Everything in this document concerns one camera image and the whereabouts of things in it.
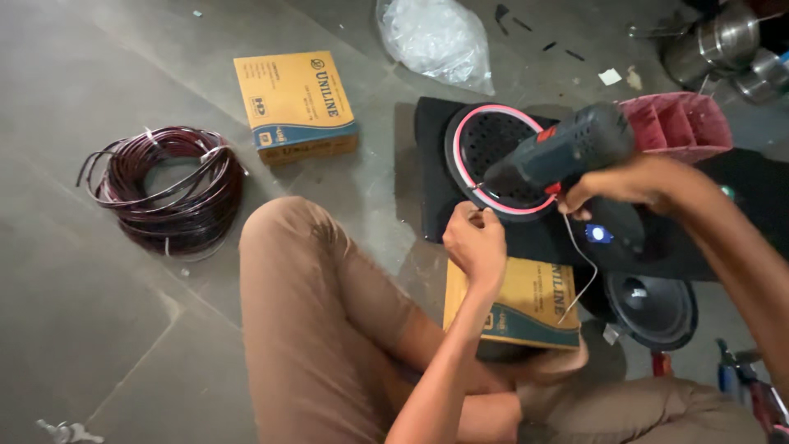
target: cardboard box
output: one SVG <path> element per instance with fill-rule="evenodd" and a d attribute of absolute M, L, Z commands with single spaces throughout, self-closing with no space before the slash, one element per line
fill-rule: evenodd
<path fill-rule="evenodd" d="M 356 149 L 357 124 L 329 51 L 236 58 L 234 63 L 264 164 Z"/>
<path fill-rule="evenodd" d="M 466 275 L 452 261 L 447 265 L 444 329 L 449 329 L 466 296 Z M 538 348 L 578 348 L 581 323 L 573 307 L 573 267 L 528 259 L 507 259 L 507 274 L 482 330 L 485 340 Z"/>

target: wire coil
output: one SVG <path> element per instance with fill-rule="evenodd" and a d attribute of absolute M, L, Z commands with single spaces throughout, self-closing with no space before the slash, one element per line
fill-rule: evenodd
<path fill-rule="evenodd" d="M 97 185 L 97 161 L 108 156 Z M 197 158 L 200 166 L 163 191 L 148 195 L 145 179 L 157 165 L 173 158 Z M 118 225 L 146 250 L 167 256 L 200 253 L 230 230 L 241 204 L 246 171 L 227 141 L 217 133 L 168 126 L 121 139 L 85 159 L 88 193 L 111 209 Z"/>

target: beige pants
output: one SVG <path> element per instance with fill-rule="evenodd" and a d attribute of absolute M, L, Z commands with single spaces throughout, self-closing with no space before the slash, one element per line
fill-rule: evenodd
<path fill-rule="evenodd" d="M 331 216 L 303 198 L 255 211 L 241 236 L 249 389 L 261 443 L 382 442 L 408 386 L 394 350 L 414 305 Z M 552 442 L 763 442 L 710 387 L 672 378 L 520 393 Z"/>

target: floor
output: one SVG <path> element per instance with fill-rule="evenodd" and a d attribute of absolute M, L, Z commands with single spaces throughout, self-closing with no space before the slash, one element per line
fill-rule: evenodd
<path fill-rule="evenodd" d="M 562 117 L 597 100 L 674 90 L 654 50 L 625 37 L 666 2 L 463 1 L 488 31 L 495 101 Z M 195 17 L 194 10 L 202 12 Z M 387 58 L 372 0 L 5 0 L 0 4 L 0 434 L 45 443 L 34 424 L 80 421 L 110 444 L 255 442 L 240 336 L 241 222 L 286 194 L 318 202 L 434 318 L 446 255 L 419 232 L 413 105 L 419 96 L 487 97 Z M 533 32 L 511 21 L 518 17 Z M 550 42 L 550 51 L 542 48 Z M 234 57 L 330 50 L 361 126 L 356 153 L 269 170 L 257 159 Z M 582 55 L 570 57 L 564 50 Z M 616 68 L 642 90 L 597 74 Z M 242 215 L 224 247 L 185 264 L 129 242 L 74 187 L 90 152 L 182 124 L 218 131 L 249 169 Z M 713 338 L 753 346 L 717 284 L 696 287 L 701 320 L 675 352 L 679 376 L 715 382 Z M 629 337 L 607 372 L 650 372 Z"/>

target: plastic bag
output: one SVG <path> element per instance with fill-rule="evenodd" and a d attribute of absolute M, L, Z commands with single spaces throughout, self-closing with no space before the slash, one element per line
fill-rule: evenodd
<path fill-rule="evenodd" d="M 488 36 L 477 15 L 455 0 L 377 0 L 389 54 L 415 73 L 495 95 Z"/>

